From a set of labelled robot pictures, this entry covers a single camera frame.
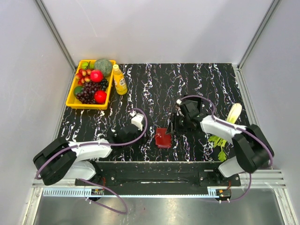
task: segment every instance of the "juice bottle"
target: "juice bottle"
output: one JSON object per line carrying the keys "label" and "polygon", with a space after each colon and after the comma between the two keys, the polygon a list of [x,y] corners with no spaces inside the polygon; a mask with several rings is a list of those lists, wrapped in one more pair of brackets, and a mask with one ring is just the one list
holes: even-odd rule
{"label": "juice bottle", "polygon": [[119,95],[124,95],[127,93],[127,85],[126,85],[124,75],[122,74],[122,71],[119,69],[119,65],[115,64],[112,68],[113,68],[114,86],[117,90],[117,93]]}

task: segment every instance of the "green melon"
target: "green melon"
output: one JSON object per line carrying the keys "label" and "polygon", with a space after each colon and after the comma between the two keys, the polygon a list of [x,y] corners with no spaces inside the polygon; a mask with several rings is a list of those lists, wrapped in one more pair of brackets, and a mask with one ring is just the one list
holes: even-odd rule
{"label": "green melon", "polygon": [[94,69],[100,70],[104,77],[108,77],[112,73],[113,65],[107,59],[100,59],[95,62]]}

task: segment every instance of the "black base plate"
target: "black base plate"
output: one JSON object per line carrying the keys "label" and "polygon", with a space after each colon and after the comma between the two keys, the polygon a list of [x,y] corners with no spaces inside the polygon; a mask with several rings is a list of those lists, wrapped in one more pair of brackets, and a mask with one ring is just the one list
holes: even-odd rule
{"label": "black base plate", "polygon": [[240,177],[238,174],[228,177],[220,184],[217,184],[214,180],[210,179],[209,173],[213,172],[199,172],[199,183],[201,187],[229,186],[229,181],[231,182],[232,187],[240,186]]}
{"label": "black base plate", "polygon": [[[98,176],[105,186],[119,195],[205,195],[207,186],[200,186],[199,173],[216,169],[211,162],[99,162]],[[77,181],[76,185],[84,186]]]}

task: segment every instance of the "gray wall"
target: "gray wall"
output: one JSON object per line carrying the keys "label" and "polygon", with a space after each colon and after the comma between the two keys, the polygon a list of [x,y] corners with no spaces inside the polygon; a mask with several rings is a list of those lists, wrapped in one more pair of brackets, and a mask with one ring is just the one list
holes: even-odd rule
{"label": "gray wall", "polygon": [[272,0],[44,0],[74,61],[238,63]]}
{"label": "gray wall", "polygon": [[242,68],[274,164],[300,215],[300,1],[284,0]]}
{"label": "gray wall", "polygon": [[17,225],[71,69],[32,0],[0,1],[0,224]]}

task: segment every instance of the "black marble table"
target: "black marble table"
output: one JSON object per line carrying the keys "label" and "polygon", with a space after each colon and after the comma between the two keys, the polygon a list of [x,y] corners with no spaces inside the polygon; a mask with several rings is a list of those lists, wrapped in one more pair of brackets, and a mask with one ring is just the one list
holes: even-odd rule
{"label": "black marble table", "polygon": [[[127,146],[105,159],[96,161],[212,161],[220,149],[208,142],[210,135],[193,133],[174,135],[172,147],[160,149],[155,145],[156,128],[166,128],[176,100],[183,95],[203,95],[216,104],[216,115],[226,119],[231,106],[241,103],[243,111],[237,124],[248,125],[245,107],[231,64],[121,64],[128,92],[120,96],[113,88],[109,108],[75,110],[66,107],[59,135],[69,141],[94,141],[106,137],[130,122],[128,112],[134,107],[144,110],[148,118],[146,144]],[[209,104],[203,104],[211,112]],[[234,155],[226,144],[225,152]]]}

